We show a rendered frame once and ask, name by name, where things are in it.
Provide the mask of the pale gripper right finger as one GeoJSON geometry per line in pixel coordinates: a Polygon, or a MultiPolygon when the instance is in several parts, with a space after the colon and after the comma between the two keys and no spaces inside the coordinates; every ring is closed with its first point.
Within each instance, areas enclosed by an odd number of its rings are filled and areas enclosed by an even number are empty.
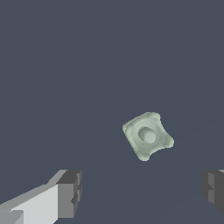
{"type": "Polygon", "coordinates": [[[203,196],[224,214],[224,170],[202,171],[200,178],[203,196]]]}

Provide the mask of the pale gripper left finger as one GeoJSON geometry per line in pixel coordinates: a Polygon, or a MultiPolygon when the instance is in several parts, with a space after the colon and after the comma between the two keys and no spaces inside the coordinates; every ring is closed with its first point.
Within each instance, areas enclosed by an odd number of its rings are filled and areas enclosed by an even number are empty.
{"type": "Polygon", "coordinates": [[[0,224],[55,224],[73,218],[82,195],[82,171],[59,170],[45,185],[0,205],[0,224]]]}

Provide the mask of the pale green square block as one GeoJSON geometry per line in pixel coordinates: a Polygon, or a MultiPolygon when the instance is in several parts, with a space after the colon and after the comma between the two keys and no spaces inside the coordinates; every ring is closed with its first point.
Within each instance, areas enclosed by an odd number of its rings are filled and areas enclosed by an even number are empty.
{"type": "Polygon", "coordinates": [[[146,112],[126,122],[122,131],[141,161],[148,161],[151,154],[174,145],[174,139],[166,132],[156,112],[146,112]]]}

